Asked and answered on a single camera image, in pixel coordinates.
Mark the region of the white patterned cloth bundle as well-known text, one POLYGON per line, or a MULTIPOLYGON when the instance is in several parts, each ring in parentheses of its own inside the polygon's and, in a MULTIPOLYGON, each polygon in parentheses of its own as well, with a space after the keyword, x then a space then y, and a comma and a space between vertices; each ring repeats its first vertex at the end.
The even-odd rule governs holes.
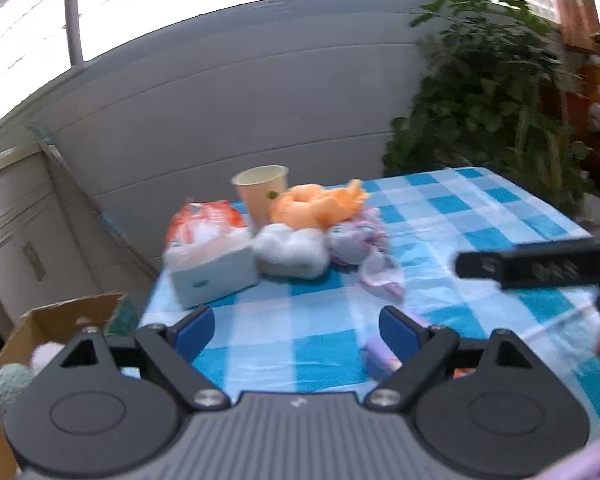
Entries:
POLYGON ((402 304, 404 274, 390 254, 389 235, 378 208, 365 207, 352 219, 329 228, 326 243, 332 261, 353 266, 365 290, 390 304, 402 304))

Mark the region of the pink fluffy soft item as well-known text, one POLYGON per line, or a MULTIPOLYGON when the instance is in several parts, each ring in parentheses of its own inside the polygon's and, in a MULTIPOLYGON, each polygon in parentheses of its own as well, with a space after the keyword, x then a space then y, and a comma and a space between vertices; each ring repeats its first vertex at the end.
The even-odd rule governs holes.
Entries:
POLYGON ((56 341, 49 341, 45 344, 40 344, 32 352, 30 357, 30 369, 32 373, 37 375, 64 350, 65 346, 56 341))

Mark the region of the white fluffy soft ball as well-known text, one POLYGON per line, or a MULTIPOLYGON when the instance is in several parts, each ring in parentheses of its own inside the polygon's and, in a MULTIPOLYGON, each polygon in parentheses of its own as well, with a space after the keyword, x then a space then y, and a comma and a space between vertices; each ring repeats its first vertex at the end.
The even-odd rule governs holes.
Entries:
POLYGON ((260 272, 273 278, 315 280, 330 263, 325 234, 319 229, 272 223, 253 237, 252 249, 260 272))

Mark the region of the teal knitted soft item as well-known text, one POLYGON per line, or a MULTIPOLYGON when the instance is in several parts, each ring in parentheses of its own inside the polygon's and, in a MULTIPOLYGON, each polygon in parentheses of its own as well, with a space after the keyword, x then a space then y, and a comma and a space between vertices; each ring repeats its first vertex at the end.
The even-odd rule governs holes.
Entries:
POLYGON ((33 370, 20 363, 5 364, 0 368, 0 425, 3 426, 11 406, 28 388, 34 378, 33 370))

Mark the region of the orange plush toy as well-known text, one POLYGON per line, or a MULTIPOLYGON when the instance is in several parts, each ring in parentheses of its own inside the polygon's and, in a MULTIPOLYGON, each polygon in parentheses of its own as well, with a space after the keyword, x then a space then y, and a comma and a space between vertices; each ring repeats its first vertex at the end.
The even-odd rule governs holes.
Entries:
POLYGON ((353 218, 367 199, 368 193, 358 179, 342 188, 323 188, 315 183, 296 185, 273 200, 268 218, 294 230, 327 230, 353 218))

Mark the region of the tissue pack orange white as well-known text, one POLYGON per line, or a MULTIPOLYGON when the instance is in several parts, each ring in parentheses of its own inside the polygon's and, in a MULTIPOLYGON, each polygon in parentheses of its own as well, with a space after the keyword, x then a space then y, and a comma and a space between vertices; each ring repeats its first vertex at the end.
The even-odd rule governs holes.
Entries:
POLYGON ((250 227, 226 200, 188 200, 166 230, 162 263, 184 307, 208 304, 257 285, 250 227))

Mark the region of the cardboard box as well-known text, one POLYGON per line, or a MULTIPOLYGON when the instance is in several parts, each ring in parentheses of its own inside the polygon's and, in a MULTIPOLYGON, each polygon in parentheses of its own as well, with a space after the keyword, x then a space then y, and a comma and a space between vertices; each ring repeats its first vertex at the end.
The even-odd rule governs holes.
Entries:
MULTIPOLYGON (((124 292, 108 292, 29 311, 5 342, 0 352, 0 368, 10 363, 29 364, 38 346, 49 341, 66 344, 85 326, 104 328, 125 297, 124 292)), ((0 480, 14 478, 16 469, 15 457, 0 425, 0 480)))

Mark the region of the white cabinet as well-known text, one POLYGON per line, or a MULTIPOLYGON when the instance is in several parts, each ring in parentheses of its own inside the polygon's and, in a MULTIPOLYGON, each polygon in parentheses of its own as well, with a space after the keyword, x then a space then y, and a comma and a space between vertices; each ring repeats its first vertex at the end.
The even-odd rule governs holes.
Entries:
POLYGON ((0 306, 10 322, 30 310, 98 295, 37 145, 0 153, 0 306))

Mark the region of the paper cup green print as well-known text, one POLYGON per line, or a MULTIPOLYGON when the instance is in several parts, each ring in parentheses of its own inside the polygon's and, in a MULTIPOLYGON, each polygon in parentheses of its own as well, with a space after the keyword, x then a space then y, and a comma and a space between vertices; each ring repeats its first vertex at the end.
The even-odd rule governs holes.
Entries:
POLYGON ((259 231, 270 222, 268 211, 287 189, 288 168, 280 165, 253 167, 235 174, 232 183, 247 208, 250 223, 259 231))

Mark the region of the green potted plant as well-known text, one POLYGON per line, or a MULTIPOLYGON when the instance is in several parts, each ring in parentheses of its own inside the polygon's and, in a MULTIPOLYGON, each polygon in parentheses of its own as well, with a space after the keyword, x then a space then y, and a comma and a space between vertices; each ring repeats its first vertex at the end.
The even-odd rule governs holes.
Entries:
POLYGON ((588 147, 568 124, 548 21, 524 0, 432 0, 410 25, 430 23, 441 28, 419 44, 427 73, 391 123, 385 176, 484 167, 574 216, 592 188, 588 147))

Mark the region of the grey mop pole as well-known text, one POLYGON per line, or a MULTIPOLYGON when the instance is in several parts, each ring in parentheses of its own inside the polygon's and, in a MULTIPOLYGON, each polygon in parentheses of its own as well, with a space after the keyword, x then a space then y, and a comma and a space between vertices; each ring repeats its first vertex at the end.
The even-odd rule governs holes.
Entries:
POLYGON ((43 128, 39 127, 34 120, 28 120, 26 122, 27 130, 35 137, 35 141, 38 142, 38 146, 41 148, 45 156, 54 164, 60 171, 65 175, 65 178, 73 185, 76 189, 76 194, 80 196, 80 200, 88 209, 90 215, 98 222, 98 224, 104 229, 109 236, 110 240, 114 242, 122 252, 125 252, 132 261, 140 268, 151 281, 155 281, 159 272, 133 247, 130 243, 129 237, 126 236, 125 232, 122 231, 116 224, 110 219, 108 214, 100 208, 94 197, 88 194, 80 182, 76 178, 74 171, 61 155, 57 145, 53 141, 53 137, 47 133, 43 128))

